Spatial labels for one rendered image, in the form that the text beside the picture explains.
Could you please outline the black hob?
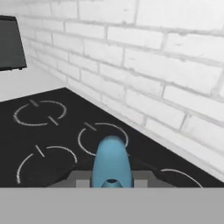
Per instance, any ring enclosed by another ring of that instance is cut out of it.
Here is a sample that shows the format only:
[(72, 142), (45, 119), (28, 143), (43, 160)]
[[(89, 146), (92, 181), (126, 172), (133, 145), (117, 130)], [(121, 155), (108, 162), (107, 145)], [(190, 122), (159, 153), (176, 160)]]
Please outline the black hob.
[(151, 171), (171, 187), (224, 187), (65, 87), (0, 102), (0, 187), (52, 187), (72, 171), (92, 171), (107, 136), (124, 142), (131, 173)]

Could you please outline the dark grey appliance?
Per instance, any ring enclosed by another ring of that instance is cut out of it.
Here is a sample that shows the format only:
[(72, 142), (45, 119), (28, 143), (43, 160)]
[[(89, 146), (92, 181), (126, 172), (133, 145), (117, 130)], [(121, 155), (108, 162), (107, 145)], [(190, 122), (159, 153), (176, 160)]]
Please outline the dark grey appliance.
[(13, 16), (0, 15), (0, 71), (27, 68), (25, 52)]

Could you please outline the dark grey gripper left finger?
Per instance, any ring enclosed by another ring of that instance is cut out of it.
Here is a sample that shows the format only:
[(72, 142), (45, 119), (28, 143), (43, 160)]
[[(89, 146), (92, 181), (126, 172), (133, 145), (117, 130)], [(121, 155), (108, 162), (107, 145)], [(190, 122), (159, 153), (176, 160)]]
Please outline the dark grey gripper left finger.
[(91, 171), (72, 171), (66, 179), (52, 185), (52, 187), (89, 188)]

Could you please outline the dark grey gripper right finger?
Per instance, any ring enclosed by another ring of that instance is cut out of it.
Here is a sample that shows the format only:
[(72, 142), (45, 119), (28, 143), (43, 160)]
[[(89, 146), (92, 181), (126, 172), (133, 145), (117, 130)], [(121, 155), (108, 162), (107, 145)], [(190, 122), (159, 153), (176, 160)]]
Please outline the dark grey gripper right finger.
[(135, 188), (171, 188), (172, 185), (155, 177), (152, 171), (133, 171)]

